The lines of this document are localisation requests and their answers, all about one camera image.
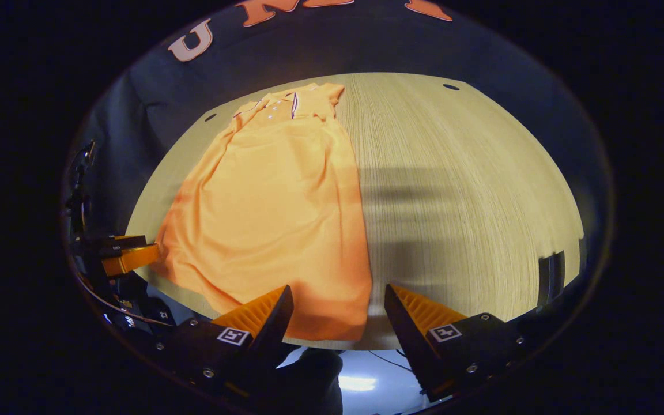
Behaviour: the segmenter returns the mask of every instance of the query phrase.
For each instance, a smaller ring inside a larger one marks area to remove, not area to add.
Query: wooden table
[[[578,275],[582,223],[550,155],[519,121],[473,87],[419,74],[324,76],[211,108],[158,165],[126,234],[155,240],[182,181],[239,106],[310,82],[345,85],[335,109],[356,152],[373,284],[361,341],[286,342],[398,349],[383,307],[389,282],[464,315],[490,312],[506,321],[537,305],[538,258],[564,251],[565,284]],[[218,317],[201,295],[150,268],[137,273],[186,307]]]

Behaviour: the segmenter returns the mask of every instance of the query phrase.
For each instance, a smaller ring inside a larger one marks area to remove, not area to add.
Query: black cable
[[[375,354],[375,353],[372,352],[371,350],[369,350],[369,352],[370,352],[373,356],[375,356],[375,357],[377,357],[377,358],[379,358],[379,359],[381,359],[381,360],[386,360],[388,363],[391,363],[392,365],[397,365],[398,367],[400,367],[400,368],[402,368],[402,369],[404,369],[404,370],[408,370],[408,371],[410,371],[411,373],[414,373],[413,370],[411,370],[410,368],[408,368],[408,367],[406,367],[406,366],[399,365],[398,363],[394,363],[394,362],[392,362],[391,360],[385,359],[384,357],[380,357],[379,355]]]

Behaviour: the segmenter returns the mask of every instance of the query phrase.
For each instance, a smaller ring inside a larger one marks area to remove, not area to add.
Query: orange polo shirt
[[[287,336],[358,341],[371,294],[342,85],[268,94],[236,111],[181,186],[153,265],[226,313],[292,287]]]

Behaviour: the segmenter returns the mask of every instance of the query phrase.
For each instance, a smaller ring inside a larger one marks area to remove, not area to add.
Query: wood grain surface
[[[359,166],[373,284],[361,341],[286,342],[398,349],[383,307],[389,282],[464,315],[490,312],[506,321],[537,305],[540,258],[564,251],[565,284],[578,275],[582,223],[550,155],[519,121],[473,87],[419,74],[311,78],[211,108],[158,165],[126,234],[155,240],[182,181],[239,106],[310,82],[345,86],[335,109]],[[190,309],[218,317],[201,295],[150,268],[137,273]]]

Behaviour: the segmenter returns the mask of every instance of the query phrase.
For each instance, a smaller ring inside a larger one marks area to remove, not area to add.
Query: orange letter
[[[292,12],[298,3],[299,0],[246,0],[238,5],[244,7],[245,13],[247,13],[247,20],[245,20],[245,23],[242,23],[242,26],[255,26],[276,16],[276,12],[266,10],[266,6],[271,6],[285,12]]]
[[[435,5],[435,3],[427,2],[426,0],[409,0],[409,3],[405,6],[409,10],[414,10],[417,13],[436,17],[444,21],[452,21],[452,18],[446,15],[440,6]]]
[[[181,36],[179,40],[176,40],[168,47],[168,50],[173,52],[176,59],[182,62],[190,61],[201,55],[212,44],[212,32],[208,26],[210,20],[206,19],[191,30],[191,33],[196,33],[198,36],[198,45],[195,48],[189,49],[186,46],[186,42],[184,41],[186,36]]]
[[[352,5],[355,0],[306,0],[303,3],[304,7],[324,7],[324,6],[339,6],[339,5]]]

